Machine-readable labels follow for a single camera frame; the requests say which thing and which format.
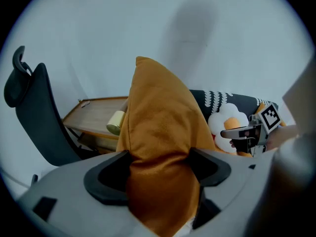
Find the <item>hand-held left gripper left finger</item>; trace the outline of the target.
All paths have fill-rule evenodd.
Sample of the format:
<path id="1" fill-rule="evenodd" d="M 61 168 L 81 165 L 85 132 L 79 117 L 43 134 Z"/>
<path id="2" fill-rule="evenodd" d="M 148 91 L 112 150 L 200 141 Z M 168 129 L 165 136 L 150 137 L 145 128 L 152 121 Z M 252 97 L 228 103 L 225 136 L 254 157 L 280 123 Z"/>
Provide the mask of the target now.
<path id="1" fill-rule="evenodd" d="M 18 200 L 46 237 L 151 237 L 128 209 L 131 156 L 111 153 L 54 169 Z"/>

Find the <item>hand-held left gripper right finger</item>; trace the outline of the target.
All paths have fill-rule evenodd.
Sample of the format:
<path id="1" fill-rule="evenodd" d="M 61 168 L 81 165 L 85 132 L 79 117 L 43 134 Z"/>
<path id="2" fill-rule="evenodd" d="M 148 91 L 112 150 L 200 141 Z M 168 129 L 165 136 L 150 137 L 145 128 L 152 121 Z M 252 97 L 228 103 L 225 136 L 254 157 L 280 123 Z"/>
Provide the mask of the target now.
<path id="1" fill-rule="evenodd" d="M 189 165 L 199 184 L 193 233 L 245 233 L 264 191 L 272 153 L 259 158 L 192 148 Z"/>

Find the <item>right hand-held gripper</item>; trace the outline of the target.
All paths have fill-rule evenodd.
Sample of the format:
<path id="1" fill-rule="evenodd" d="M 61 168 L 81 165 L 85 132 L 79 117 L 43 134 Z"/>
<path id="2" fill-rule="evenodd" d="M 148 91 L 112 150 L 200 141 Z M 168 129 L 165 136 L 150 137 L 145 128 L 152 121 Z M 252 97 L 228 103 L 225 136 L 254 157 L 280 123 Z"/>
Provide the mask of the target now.
<path id="1" fill-rule="evenodd" d="M 269 136 L 281 125 L 276 105 L 261 102 L 257 111 L 249 116 L 247 126 L 222 130 L 220 135 L 231 139 L 237 155 L 258 156 L 268 150 Z"/>

